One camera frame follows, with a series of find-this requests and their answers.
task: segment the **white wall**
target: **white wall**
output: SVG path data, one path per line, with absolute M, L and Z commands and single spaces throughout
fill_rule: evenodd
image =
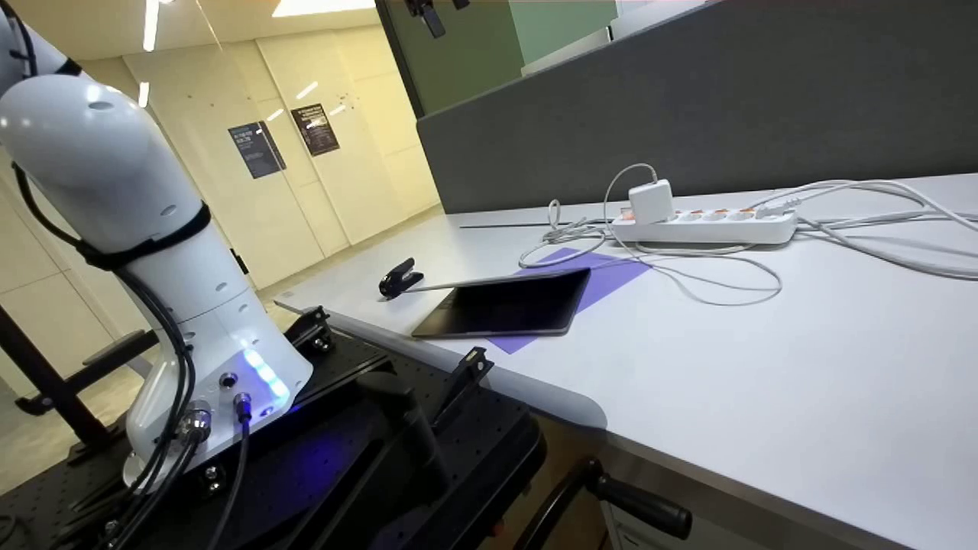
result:
M 378 27 L 128 56 L 87 70 L 132 99 L 138 83 L 150 83 L 150 112 L 256 287 L 437 204 L 413 109 Z M 303 103 L 346 103 L 331 118 L 337 153 L 305 153 L 287 112 Z M 256 118 L 268 118 L 287 168 L 252 180 L 229 128 Z M 0 306 L 61 373 L 72 373 L 96 349 L 144 322 L 110 276 L 44 234 L 19 203 L 2 151 L 0 156 Z M 30 395 L 7 355 L 0 380 Z

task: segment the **black table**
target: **black table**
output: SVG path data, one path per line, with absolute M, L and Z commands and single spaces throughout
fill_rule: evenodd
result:
M 366 514 L 334 527 L 339 535 L 334 533 L 331 548 L 366 542 L 370 548 L 473 548 L 545 463 L 539 425 L 525 407 L 508 398 L 472 384 L 444 410 L 444 395 L 460 380 L 337 331 L 328 352 L 299 352 L 314 365 L 314 380 L 287 418 L 252 438 L 249 478 L 222 548 L 287 548 L 311 506 L 303 545 L 317 542 L 331 519 L 352 505 L 352 496 L 378 478 L 385 493 L 373 493 L 366 500 L 361 496 Z M 449 484 L 428 505 L 402 516 L 383 516 L 383 506 L 413 499 L 424 484 L 415 464 L 366 469 L 385 448 L 385 415 L 356 382 L 364 373 L 393 373 L 413 390 L 418 418 L 437 418 L 432 435 Z M 54 548 L 71 505 L 98 484 L 115 481 L 124 451 L 128 446 L 118 439 L 98 458 L 54 464 L 2 496 L 0 514 L 23 519 L 7 548 Z M 209 493 L 204 471 L 229 478 L 233 463 L 234 448 L 186 475 L 154 514 L 138 548 L 204 548 L 226 499 L 226 493 Z

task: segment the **ceiling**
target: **ceiling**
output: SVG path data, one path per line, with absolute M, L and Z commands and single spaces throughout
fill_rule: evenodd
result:
M 9 0 L 19 17 L 77 60 L 144 53 L 144 0 Z M 157 48 L 243 42 L 378 24 L 373 9 L 271 19 L 279 0 L 172 0 L 159 9 Z

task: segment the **black panel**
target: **black panel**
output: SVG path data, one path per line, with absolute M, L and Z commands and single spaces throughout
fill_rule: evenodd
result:
M 559 337 L 573 331 L 589 269 L 460 283 L 415 339 Z
M 978 168 L 976 0 L 729 0 L 422 118 L 447 210 Z
M 361 458 L 377 448 L 377 427 L 383 425 L 377 405 L 364 402 L 352 384 L 361 373 L 396 373 L 413 387 L 422 415 L 437 415 L 449 382 L 447 373 L 346 332 L 334 332 L 331 342 L 328 355 L 311 357 L 317 370 L 298 407 L 252 438 L 249 478 L 219 548 L 283 548 L 305 506 L 328 499 L 325 516 L 331 519 L 352 496 L 364 478 Z M 373 548 L 473 548 L 545 463 L 545 439 L 525 407 L 477 384 L 463 395 L 449 415 L 439 415 L 435 444 L 449 489 L 437 500 L 378 527 Z M 64 519 L 77 516 L 72 500 L 100 484 L 115 484 L 124 451 L 128 446 L 115 444 L 87 464 L 54 464 L 0 496 L 0 514 L 23 519 L 9 545 L 0 548 L 54 548 Z M 209 464 L 222 469 L 229 478 L 233 463 L 234 448 Z M 226 493 L 209 496 L 209 464 L 179 478 L 135 548 L 209 545 L 226 505 Z M 387 478 L 411 481 L 422 475 L 415 464 L 396 469 Z

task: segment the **cable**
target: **cable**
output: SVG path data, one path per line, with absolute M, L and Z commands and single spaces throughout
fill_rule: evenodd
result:
M 899 210 L 899 213 L 881 213 L 881 218 L 855 218 L 855 219 L 809 219 L 803 213 L 797 213 L 802 204 L 824 198 L 830 192 L 881 192 L 881 197 L 899 197 L 914 203 L 920 210 Z M 970 232 L 978 232 L 978 218 L 976 213 L 961 213 L 950 210 L 948 204 L 934 203 L 931 197 L 908 186 L 908 183 L 895 183 L 895 180 L 836 180 L 836 183 L 808 183 L 797 191 L 785 191 L 776 197 L 768 197 L 749 207 L 768 207 L 770 203 L 797 197 L 785 204 L 776 204 L 774 210 L 792 213 L 802 230 L 794 234 L 797 240 L 821 240 L 850 252 L 860 252 L 866 258 L 912 269 L 912 273 L 924 273 L 924 276 L 934 276 L 934 278 L 954 278 L 954 282 L 978 282 L 978 269 L 956 269 L 956 265 L 939 265 L 939 262 L 924 262 L 924 260 L 912 260 L 912 258 L 899 258 L 899 254 L 887 254 L 881 247 L 868 247 L 860 244 L 860 240 L 871 240 L 871 234 L 840 234 L 843 230 L 866 230 L 866 226 L 899 226 L 899 223 L 931 223 L 931 219 L 950 219 Z M 940 244 L 928 244 L 928 252 L 940 252 L 940 254 L 961 254 L 961 258 L 976 258 L 965 252 L 954 252 L 954 247 L 940 247 Z
M 607 180 L 607 186 L 604 186 L 604 198 L 601 198 L 601 219 L 604 219 L 604 223 L 594 223 L 594 219 L 564 223 L 564 219 L 559 219 L 559 198 L 554 198 L 554 203 L 547 204 L 547 223 L 550 223 L 550 230 L 545 232 L 545 240 L 540 240 L 539 247 L 525 252 L 525 254 L 517 260 L 517 265 L 521 265 L 521 269 L 550 269 L 550 265 L 564 265 L 564 262 L 573 262 L 573 260 L 579 260 L 579 258 L 587 258 L 587 254 L 599 252 L 599 247 L 607 243 L 607 232 L 604 232 L 604 226 L 611 223 L 611 218 L 607 218 L 607 198 L 611 198 L 619 180 L 622 180 L 624 173 L 629 173 L 629 171 L 638 171 L 638 168 L 646 168 L 646 171 L 650 173 L 650 180 L 661 180 L 661 173 L 655 171 L 650 163 L 634 163 L 634 165 L 622 168 L 622 171 Z M 556 260 L 531 260 L 531 258 L 536 258 L 539 252 L 545 252 L 545 247 L 565 244 L 565 243 L 579 243 L 579 240 L 597 240 L 597 244 L 589 244 L 589 247 L 583 247 L 583 252 L 579 252 L 579 254 L 568 254 L 568 258 L 556 258 Z
M 50 230 L 57 243 L 64 243 L 64 244 L 71 244 L 71 247 L 81 247 L 82 243 L 81 243 L 77 234 L 64 232 L 61 226 L 54 226 L 54 223 L 39 210 L 39 204 L 33 203 L 28 173 L 26 173 L 26 168 L 23 168 L 19 163 L 11 163 L 11 173 L 16 173 L 16 180 L 19 180 L 19 191 L 23 191 L 23 198 L 26 198 L 26 204 L 28 204 L 30 218 L 33 218 L 44 230 Z
M 594 219 L 579 219 L 579 223 L 565 223 L 564 219 L 564 204 L 559 198 L 554 198 L 547 204 L 547 232 L 540 240 L 539 247 L 529 247 L 525 254 L 521 254 L 517 265 L 521 269 L 550 269 L 550 265 L 564 265 L 564 262 L 573 262 L 579 258 L 587 258 L 594 252 L 599 252 L 601 244 L 619 244 L 622 252 L 629 252 L 629 258 L 624 260 L 635 260 L 648 269 L 655 269 L 658 276 L 669 278 L 686 296 L 691 296 L 693 303 L 704 303 L 704 306 L 724 306 L 724 309 L 734 309 L 734 306 L 758 306 L 758 303 L 768 303 L 774 296 L 784 295 L 784 278 L 758 262 L 758 260 L 749 260 L 749 258 L 734 258 L 747 247 L 704 247 L 704 252 L 661 252 L 661 247 L 643 247 L 643 244 L 624 244 L 622 240 L 614 240 L 607 232 L 607 203 L 611 203 L 611 192 L 614 186 L 622 183 L 624 173 L 635 171 L 635 168 L 646 168 L 650 173 L 650 180 L 661 180 L 655 165 L 650 163 L 634 163 L 626 168 L 622 168 L 607 186 L 604 186 L 604 197 L 601 197 L 601 218 L 604 223 L 594 223 Z M 568 243 L 581 243 L 581 240 L 594 240 L 594 244 L 576 252 L 576 254 L 564 254 L 564 258 L 550 258 L 550 260 L 531 260 L 539 258 L 540 252 L 554 247 L 554 244 L 568 244 Z M 768 278 L 774 278 L 770 287 L 758 287 L 758 283 L 729 283 L 729 282 L 715 282 L 715 278 L 704 278 L 704 276 L 693 276 L 693 273 L 686 273 L 686 269 L 672 269 L 672 265 L 664 265 L 664 262 L 650 262 L 648 258 L 683 258 L 683 260 L 731 260 L 731 262 L 747 262 L 758 273 L 764 273 Z M 704 295 L 693 295 L 691 283 L 686 283 L 683 278 L 691 278 L 697 283 L 712 283 L 712 287 L 724 287 L 724 289 L 744 289 L 744 295 L 762 295 L 762 296 L 752 296 L 752 300 L 734 300 L 734 303 L 724 303 L 724 300 L 710 300 Z
M 28 60 L 28 78 L 37 78 L 37 53 L 33 53 L 33 36 L 28 32 L 28 24 L 23 22 L 23 17 L 2 0 L 0 9 L 7 12 L 7 22 L 11 22 L 23 34 L 26 42 L 26 60 Z
M 44 210 L 39 204 L 33 203 L 33 192 L 30 192 L 30 183 L 28 183 L 28 173 L 16 168 L 16 180 L 19 180 L 19 191 L 23 191 L 23 198 L 30 210 L 30 218 L 50 230 L 57 243 L 67 243 L 72 247 L 87 247 L 82 240 L 64 232 L 61 226 L 54 226 Z M 144 510 L 144 496 L 157 489 L 159 484 L 159 475 L 165 469 L 165 455 L 172 448 L 172 439 L 174 439 L 174 427 L 179 421 L 179 415 L 186 414 L 190 407 L 190 398 L 194 398 L 194 387 L 196 387 L 196 368 L 194 368 L 194 352 L 190 347 L 184 342 L 184 332 L 176 326 L 176 322 L 172 318 L 172 311 L 165 309 L 165 303 L 154 295 L 154 287 L 147 287 L 135 273 L 128 269 L 115 269 L 115 278 L 147 306 L 147 311 L 159 322 L 159 331 L 167 337 L 172 349 L 174 349 L 174 357 L 176 357 L 176 390 L 174 390 L 174 405 L 172 405 L 172 414 L 165 418 L 165 427 L 159 435 L 159 444 L 154 448 L 154 455 L 147 458 L 144 471 L 135 478 L 135 484 L 128 485 L 128 510 L 118 516 L 118 529 L 121 535 L 132 533 L 128 538 L 138 535 L 138 529 L 144 527 L 147 514 Z M 159 493 L 154 496 L 162 499 L 167 493 L 167 485 L 184 475 L 184 469 L 190 464 L 186 463 L 176 463 L 167 478 L 159 484 Z
M 978 269 L 956 269 L 956 265 L 939 265 L 939 262 L 920 262 L 920 260 L 912 260 L 912 258 L 895 258 L 895 254 L 887 254 L 887 252 L 878 252 L 878 247 L 855 244 L 855 240 L 847 240 L 847 234 L 840 234 L 840 232 L 836 232 L 827 226 L 819 226 L 816 219 L 808 219 L 802 213 L 794 213 L 794 218 L 802 223 L 808 223 L 812 230 L 812 234 L 821 234 L 830 244 L 868 254 L 874 260 L 883 260 L 883 262 L 894 262 L 894 265 L 903 265 L 903 269 L 912 269 L 912 273 L 934 276 L 934 278 L 978 282 Z
M 196 448 L 198 448 L 198 444 L 184 446 L 179 455 L 174 458 L 172 471 L 184 475 L 186 464 L 194 463 Z M 154 496 L 141 496 L 135 505 L 138 506 L 135 516 L 118 527 L 121 533 L 115 538 L 110 538 L 107 548 L 118 548 L 118 550 L 128 548 L 135 542 L 135 535 L 144 529 L 144 523 L 154 516 L 154 510 L 162 505 L 162 499 L 172 493 L 172 485 L 176 484 L 179 475 L 165 478 Z
M 234 469 L 234 484 L 233 489 L 226 493 L 226 505 L 219 510 L 219 519 L 218 519 L 218 529 L 210 533 L 210 542 L 209 542 L 209 550 L 218 550 L 222 533 L 226 533 L 226 523 L 234 510 L 234 500 L 243 496 L 243 485 L 246 485 L 246 469 L 249 469 L 249 421 L 252 421 L 252 398 L 249 395 L 239 395 L 234 398 L 234 414 L 239 414 L 239 469 Z
M 0 548 L 2 548 L 9 545 L 9 538 L 19 533 L 26 519 L 2 514 L 0 523 L 7 523 L 7 529 L 0 533 Z

